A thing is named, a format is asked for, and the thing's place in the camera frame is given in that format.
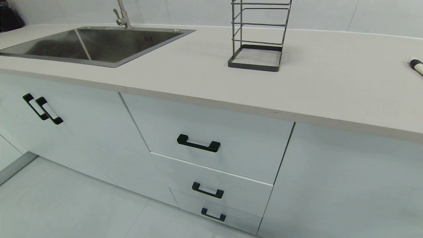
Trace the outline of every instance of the stainless steel sink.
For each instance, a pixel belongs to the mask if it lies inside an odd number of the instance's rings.
[[[0,55],[116,68],[195,30],[82,27],[0,50]]]

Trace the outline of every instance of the marker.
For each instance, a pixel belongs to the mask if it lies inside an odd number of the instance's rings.
[[[415,57],[411,57],[409,61],[411,68],[423,75],[423,63]]]

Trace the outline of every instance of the black object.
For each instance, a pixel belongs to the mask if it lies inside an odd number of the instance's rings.
[[[31,94],[26,94],[22,98],[26,101],[26,103],[32,108],[32,110],[38,115],[38,117],[41,120],[45,121],[45,120],[47,120],[49,118],[45,113],[43,113],[43,114],[40,115],[37,112],[37,110],[35,110],[35,108],[29,103],[31,100],[34,99],[34,97]]]
[[[178,136],[178,139],[177,139],[178,144],[186,145],[186,146],[189,146],[189,147],[194,147],[194,148],[197,148],[197,149],[203,149],[203,150],[207,150],[207,151],[211,151],[211,152],[217,152],[220,148],[220,143],[216,142],[216,141],[212,141],[208,147],[204,146],[204,145],[189,143],[187,141],[188,141],[187,135],[181,134],[181,135]]]
[[[282,47],[285,41],[286,35],[286,28],[288,26],[288,19],[289,13],[291,12],[291,4],[292,0],[286,0],[284,3],[275,3],[274,2],[256,2],[256,1],[247,1],[243,2],[242,0],[232,0],[232,57],[228,60],[228,67],[231,68],[239,68],[239,69],[253,69],[253,70],[260,70],[260,71],[269,71],[269,72],[278,72],[281,58],[282,58]],[[245,18],[242,17],[244,11],[248,12],[255,12],[257,10],[260,11],[268,11],[269,14],[276,14],[279,12],[281,15],[286,14],[286,19],[284,22],[274,22],[270,23],[262,23],[262,22],[245,22]],[[243,37],[243,27],[246,25],[254,25],[254,26],[267,26],[267,27],[277,27],[283,28],[283,36],[281,42],[260,42],[260,41],[252,41],[250,39],[245,39]],[[272,65],[262,65],[262,64],[244,64],[244,63],[234,63],[233,61],[237,58],[239,53],[243,49],[254,49],[254,50],[270,50],[280,52],[280,57],[278,59],[277,66]]]
[[[22,19],[8,7],[7,1],[0,0],[0,32],[22,28]]]
[[[211,216],[211,215],[207,215],[207,208],[201,209],[201,214],[208,216],[208,217],[211,217],[213,219],[219,220],[219,221],[225,221],[225,219],[226,219],[226,215],[223,215],[223,214],[221,214],[220,217],[214,217],[214,216]]]
[[[59,125],[63,122],[63,120],[58,116],[56,118],[52,118],[52,116],[43,108],[43,105],[47,103],[47,100],[44,97],[40,97],[35,102],[43,109],[43,112],[47,114],[47,116],[54,122],[54,124]]]
[[[233,60],[236,58],[242,49],[254,49],[254,50],[271,50],[271,51],[279,51],[279,63],[277,66],[269,66],[269,65],[258,65],[258,64],[244,64],[244,63],[234,63]],[[235,52],[234,56],[228,60],[228,67],[230,68],[238,68],[238,69],[252,69],[252,70],[260,70],[260,71],[269,71],[269,72],[278,72],[280,67],[280,61],[282,59],[282,47],[279,46],[267,46],[267,45],[256,45],[256,44],[243,44],[241,47]]]
[[[418,64],[423,64],[420,60],[418,59],[414,59],[412,61],[410,61],[410,66],[414,69],[414,67],[416,67],[416,65]]]
[[[212,193],[209,193],[209,192],[206,192],[206,191],[203,191],[203,190],[200,190],[200,183],[197,183],[197,182],[194,182],[193,184],[192,184],[192,189],[194,190],[194,191],[197,191],[197,192],[200,192],[200,193],[202,193],[202,194],[207,194],[207,195],[209,195],[209,196],[212,196],[212,197],[216,197],[216,198],[222,198],[222,196],[223,196],[223,190],[220,190],[220,189],[218,189],[217,191],[216,191],[216,194],[212,194]]]

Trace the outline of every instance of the beige countertop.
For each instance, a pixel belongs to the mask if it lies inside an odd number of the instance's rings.
[[[0,33],[0,49],[81,26]],[[1,56],[0,73],[423,143],[423,76],[407,64],[423,58],[423,39],[288,30],[274,73],[227,67],[231,28],[180,28],[197,31],[118,68]]]

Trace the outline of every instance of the dish rack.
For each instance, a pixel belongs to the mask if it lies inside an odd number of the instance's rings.
[[[280,68],[280,61],[282,59],[282,49],[283,42],[285,40],[286,27],[288,25],[289,13],[291,11],[292,0],[285,0],[284,3],[261,3],[261,2],[243,2],[243,0],[232,0],[232,57],[228,60],[228,67],[231,68],[240,68],[240,69],[253,69],[261,71],[270,71],[278,72]],[[239,5],[239,13],[235,15],[236,6]],[[242,14],[244,10],[281,10],[287,11],[286,21],[283,24],[266,24],[259,22],[243,22]],[[244,25],[256,25],[256,26],[269,26],[269,27],[281,27],[283,28],[283,37],[282,41],[279,43],[272,42],[259,42],[259,41],[249,41],[245,40],[242,37],[242,27]],[[235,39],[237,34],[240,34],[239,39]],[[239,48],[236,49],[235,42],[239,42]],[[258,64],[247,64],[234,62],[236,57],[243,49],[253,49],[253,50],[270,50],[280,52],[279,63],[277,66],[269,65],[258,65]]]

